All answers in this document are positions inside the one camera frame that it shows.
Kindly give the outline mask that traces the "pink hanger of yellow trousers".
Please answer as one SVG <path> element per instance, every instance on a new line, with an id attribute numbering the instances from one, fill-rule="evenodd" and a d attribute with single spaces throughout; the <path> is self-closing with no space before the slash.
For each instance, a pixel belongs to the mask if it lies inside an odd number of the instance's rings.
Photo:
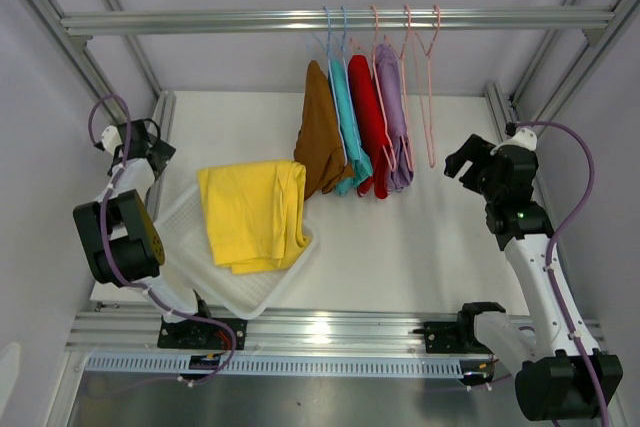
<path id="1" fill-rule="evenodd" d="M 432 81 L 432 58 L 433 50 L 439 36 L 442 25 L 442 13 L 438 4 L 433 5 L 433 13 L 435 14 L 435 27 L 429 44 L 426 45 L 420 34 L 415 31 L 412 46 L 414 67 L 416 74 L 416 82 L 419 87 L 419 104 L 422 116 L 423 132 L 426 143 L 428 165 L 434 169 L 437 163 L 435 138 L 434 138 L 434 105 L 433 105 L 433 81 Z M 426 89 L 422 88 L 422 77 L 418 67 L 417 46 L 420 47 L 421 53 L 425 58 L 425 79 Z"/>

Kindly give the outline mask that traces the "yellow trousers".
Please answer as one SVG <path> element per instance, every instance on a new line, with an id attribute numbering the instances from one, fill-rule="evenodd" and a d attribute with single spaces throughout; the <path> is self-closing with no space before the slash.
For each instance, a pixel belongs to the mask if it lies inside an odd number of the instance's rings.
<path id="1" fill-rule="evenodd" d="M 289 269 L 309 246 L 303 233 L 306 168 L 277 160 L 197 173 L 214 263 L 234 275 Z"/>

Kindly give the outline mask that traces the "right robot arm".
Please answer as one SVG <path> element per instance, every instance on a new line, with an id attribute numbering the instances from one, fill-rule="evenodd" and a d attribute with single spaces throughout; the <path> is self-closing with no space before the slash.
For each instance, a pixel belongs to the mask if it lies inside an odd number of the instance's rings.
<path id="1" fill-rule="evenodd" d="M 536 145 L 527 128 L 498 145 L 473 134 L 445 160 L 446 176 L 483 197 L 487 228 L 516 274 L 533 328 L 525 333 L 497 303 L 467 303 L 456 342 L 472 352 L 484 346 L 498 357 L 528 420 L 599 419 L 607 426 L 623 369 L 586 327 L 552 243 L 555 231 L 533 199 Z"/>

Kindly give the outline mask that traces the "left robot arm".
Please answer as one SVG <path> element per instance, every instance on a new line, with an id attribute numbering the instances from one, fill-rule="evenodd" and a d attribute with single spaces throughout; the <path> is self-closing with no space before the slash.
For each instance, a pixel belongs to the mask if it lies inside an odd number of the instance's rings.
<path id="1" fill-rule="evenodd" d="M 96 282 L 134 290 L 162 315 L 160 348 L 202 349 L 216 325 L 205 302 L 164 266 L 165 251 L 145 197 L 175 149 L 151 119 L 109 126 L 96 146 L 113 156 L 107 187 L 74 208 L 73 219 Z"/>

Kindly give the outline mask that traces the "pink hanger of red trousers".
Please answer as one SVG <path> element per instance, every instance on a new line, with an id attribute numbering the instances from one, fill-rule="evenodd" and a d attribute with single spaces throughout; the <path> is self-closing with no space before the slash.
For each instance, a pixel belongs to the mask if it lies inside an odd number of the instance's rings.
<path id="1" fill-rule="evenodd" d="M 373 15 L 374 34 L 373 34 L 373 40 L 372 40 L 372 45 L 370 49 L 370 55 L 368 56 L 368 58 L 371 64 L 372 72 L 373 72 L 373 80 L 374 80 L 375 90 L 377 94 L 377 100 L 379 102 L 379 110 L 383 120 L 385 138 L 387 140 L 387 145 L 383 147 L 383 153 L 386 158 L 389 171 L 395 172 L 397 169 L 397 161 L 395 156 L 395 150 L 393 148 L 393 141 L 391 140 L 388 133 L 388 121 L 386 117 L 384 100 L 382 98 L 380 81 L 379 81 L 378 70 L 376 65 L 376 47 L 378 45 L 378 36 L 379 36 L 379 12 L 378 12 L 378 8 L 375 5 L 371 5 L 370 10 Z"/>

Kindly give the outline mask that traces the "lilac trousers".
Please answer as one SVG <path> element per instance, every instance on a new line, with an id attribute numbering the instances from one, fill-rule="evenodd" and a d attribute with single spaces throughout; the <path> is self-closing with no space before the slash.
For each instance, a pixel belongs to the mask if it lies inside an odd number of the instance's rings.
<path id="1" fill-rule="evenodd" d="M 388 133 L 393 141 L 397 161 L 395 172 L 389 172 L 387 185 L 400 192 L 409 187 L 414 178 L 412 152 L 401 94 L 401 77 L 397 57 L 388 44 L 376 47 L 376 65 L 382 98 L 388 121 Z"/>

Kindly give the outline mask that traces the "teal trousers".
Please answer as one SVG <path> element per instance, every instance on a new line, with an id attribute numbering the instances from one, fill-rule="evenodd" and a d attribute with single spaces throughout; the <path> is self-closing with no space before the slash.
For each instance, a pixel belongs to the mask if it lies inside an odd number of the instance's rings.
<path id="1" fill-rule="evenodd" d="M 348 166 L 354 173 L 353 177 L 341 180 L 334 192 L 339 196 L 346 196 L 350 190 L 357 189 L 373 175 L 373 166 L 362 145 L 344 65 L 337 59 L 331 59 L 329 66 L 340 132 L 346 148 Z"/>

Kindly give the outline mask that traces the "red trousers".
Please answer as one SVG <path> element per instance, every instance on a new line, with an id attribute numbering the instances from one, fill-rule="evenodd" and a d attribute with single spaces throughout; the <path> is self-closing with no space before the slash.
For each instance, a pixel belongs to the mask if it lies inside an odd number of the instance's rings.
<path id="1" fill-rule="evenodd" d="M 351 57 L 347 74 L 361 144 L 368 155 L 373 173 L 357 188 L 360 196 L 373 190 L 376 198 L 389 195 L 387 186 L 390 171 L 390 141 L 384 124 L 379 96 L 369 62 L 364 55 Z"/>

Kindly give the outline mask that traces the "brown trousers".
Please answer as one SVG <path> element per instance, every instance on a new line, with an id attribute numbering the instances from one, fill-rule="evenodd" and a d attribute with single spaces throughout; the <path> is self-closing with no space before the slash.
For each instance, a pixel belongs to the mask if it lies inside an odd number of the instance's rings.
<path id="1" fill-rule="evenodd" d="M 328 194 L 342 180 L 355 177 L 346 157 L 329 80 L 315 60 L 307 66 L 302 120 L 293 157 L 306 169 L 305 200 L 317 191 Z"/>

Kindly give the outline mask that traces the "blue hanger of brown trousers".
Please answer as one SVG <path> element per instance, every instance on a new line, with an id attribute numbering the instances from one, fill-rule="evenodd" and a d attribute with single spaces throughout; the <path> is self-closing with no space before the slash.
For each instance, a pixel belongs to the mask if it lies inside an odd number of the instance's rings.
<path id="1" fill-rule="evenodd" d="M 342 152 L 343 152 L 343 164 L 344 164 L 344 166 L 348 166 L 349 165 L 349 159 L 348 159 L 348 155 L 347 155 L 347 149 L 346 149 L 346 146 L 345 146 L 344 136 L 343 136 L 342 131 L 341 131 L 341 118 L 340 118 L 340 112 L 339 112 L 339 108 L 338 108 L 338 102 L 337 102 L 337 96 L 336 96 L 336 90 L 335 90 L 335 84 L 334 84 L 334 75 L 333 75 L 333 70 L 332 70 L 332 49 L 331 49 L 332 23 L 331 23 L 331 15 L 330 15 L 329 9 L 326 6 L 323 7 L 323 10 L 324 10 L 324 13 L 325 13 L 325 16 L 326 16 L 327 40 L 324 43 L 322 43 L 319 40 L 319 37 L 314 33 L 312 33 L 312 37 L 323 47 L 324 54 L 325 54 L 325 57 L 326 57 L 327 79 L 328 79 L 329 88 L 330 88 L 331 96 L 332 96 L 332 102 L 333 102 L 334 111 L 335 111 L 337 132 L 338 132 L 338 136 L 339 136 L 339 139 L 340 139 Z"/>

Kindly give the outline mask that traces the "blue hanger of teal trousers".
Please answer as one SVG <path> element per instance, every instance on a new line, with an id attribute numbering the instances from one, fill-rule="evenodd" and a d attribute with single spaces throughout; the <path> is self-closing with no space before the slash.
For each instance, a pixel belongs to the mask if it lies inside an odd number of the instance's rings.
<path id="1" fill-rule="evenodd" d="M 346 56 L 346 39 L 347 39 L 347 27 L 348 27 L 348 23 L 347 23 L 347 16 L 346 16 L 346 10 L 344 8 L 344 6 L 341 6 L 341 11 L 342 11 L 342 25 L 343 25 L 343 31 L 342 31 L 342 37 L 341 37 L 341 41 L 340 41 L 340 51 L 341 51 L 341 60 L 342 60 L 342 65 L 343 65 L 343 70 L 344 70 L 344 77 L 345 77 L 345 85 L 346 85 L 346 89 L 347 89 L 347 99 L 348 99 L 348 103 L 349 103 L 349 109 L 350 109 L 350 114 L 351 114 L 351 121 L 352 121 L 352 127 L 353 127 L 353 135 L 355 140 L 358 143 L 358 149 L 361 148 L 361 138 L 360 138 L 360 134 L 359 134 L 359 129 L 358 129 L 358 123 L 357 123 L 357 118 L 355 115 L 355 110 L 354 110 L 354 106 L 353 106 L 353 101 L 352 101 L 352 95 L 351 95 L 351 90 L 350 90 L 350 85 L 349 85 L 349 77 L 348 77 L 348 67 L 347 67 L 347 56 Z"/>

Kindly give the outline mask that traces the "white plastic basket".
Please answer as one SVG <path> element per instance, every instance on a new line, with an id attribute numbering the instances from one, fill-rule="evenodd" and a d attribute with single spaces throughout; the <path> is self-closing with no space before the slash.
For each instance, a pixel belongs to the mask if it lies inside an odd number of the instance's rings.
<path id="1" fill-rule="evenodd" d="M 310 261 L 319 245 L 315 227 L 303 223 L 310 244 L 287 270 L 234 275 L 214 264 L 207 239 L 199 188 L 189 186 L 155 221 L 164 244 L 166 265 L 193 286 L 205 300 L 211 300 L 235 316 L 252 320 L 272 307 Z"/>

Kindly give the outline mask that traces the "aluminium hanging rail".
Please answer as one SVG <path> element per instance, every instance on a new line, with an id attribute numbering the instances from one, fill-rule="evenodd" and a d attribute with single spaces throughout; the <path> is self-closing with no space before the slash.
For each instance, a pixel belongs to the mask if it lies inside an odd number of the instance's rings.
<path id="1" fill-rule="evenodd" d="M 319 10 L 181 10 L 69 13 L 61 20 L 71 36 L 178 35 L 369 30 L 550 30 L 606 28 L 607 7 L 544 6 L 477 9 L 399 8 Z"/>

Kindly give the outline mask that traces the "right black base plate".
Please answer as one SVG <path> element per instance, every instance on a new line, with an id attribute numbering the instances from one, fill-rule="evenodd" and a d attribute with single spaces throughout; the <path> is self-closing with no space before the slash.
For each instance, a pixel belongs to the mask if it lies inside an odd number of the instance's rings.
<path id="1" fill-rule="evenodd" d="M 466 321 L 424 322 L 411 331 L 424 340 L 429 354 L 478 354 L 484 348 L 472 339 L 471 328 Z"/>

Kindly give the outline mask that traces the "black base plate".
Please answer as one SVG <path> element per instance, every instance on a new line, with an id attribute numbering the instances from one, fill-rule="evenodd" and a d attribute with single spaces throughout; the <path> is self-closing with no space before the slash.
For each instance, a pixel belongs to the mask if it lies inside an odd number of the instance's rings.
<path id="1" fill-rule="evenodd" d="M 484 348 L 472 339 L 471 328 L 466 321 L 424 322 L 411 331 L 424 340 L 429 354 L 478 354 Z"/>
<path id="2" fill-rule="evenodd" d="M 164 350 L 201 351 L 188 356 L 181 376 L 197 383 L 214 372 L 232 352 L 232 338 L 223 327 L 186 320 L 180 323 L 161 321 L 157 347 Z"/>

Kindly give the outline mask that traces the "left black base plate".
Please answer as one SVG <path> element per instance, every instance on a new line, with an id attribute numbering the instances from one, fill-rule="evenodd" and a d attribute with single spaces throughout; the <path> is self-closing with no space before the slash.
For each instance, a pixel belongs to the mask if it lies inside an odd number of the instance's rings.
<path id="1" fill-rule="evenodd" d="M 214 372 L 232 352 L 232 338 L 223 327 L 186 320 L 180 323 L 161 321 L 157 347 L 164 350 L 201 351 L 188 356 L 181 376 L 197 383 Z"/>

